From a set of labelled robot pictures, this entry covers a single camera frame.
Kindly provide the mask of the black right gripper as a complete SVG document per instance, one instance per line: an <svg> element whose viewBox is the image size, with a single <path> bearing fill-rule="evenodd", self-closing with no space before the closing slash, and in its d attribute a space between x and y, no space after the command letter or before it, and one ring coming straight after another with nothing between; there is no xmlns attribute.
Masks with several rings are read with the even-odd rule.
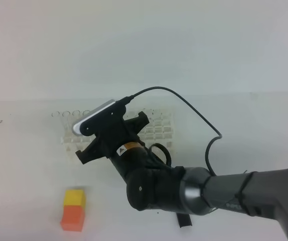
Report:
<svg viewBox="0 0 288 241"><path fill-rule="evenodd" d="M83 165L100 158L113 157L124 144L140 142L138 134L149 124L149 118L141 111L137 117L124 120L125 112L124 105L110 106L81 125L83 136L95 135L95 139L83 151L75 152Z"/></svg>

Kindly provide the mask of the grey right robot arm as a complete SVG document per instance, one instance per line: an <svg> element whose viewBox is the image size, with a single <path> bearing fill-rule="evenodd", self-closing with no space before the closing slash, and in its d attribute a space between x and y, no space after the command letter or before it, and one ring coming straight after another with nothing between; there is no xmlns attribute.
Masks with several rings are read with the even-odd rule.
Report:
<svg viewBox="0 0 288 241"><path fill-rule="evenodd" d="M84 164L110 159L126 183L134 209L194 215L224 209L277 220L288 238L288 169L213 176L203 167L171 167L151 154L138 136L148 117L140 112L125 120L125 112L123 106L94 110L72 131L95 135L77 157Z"/></svg>

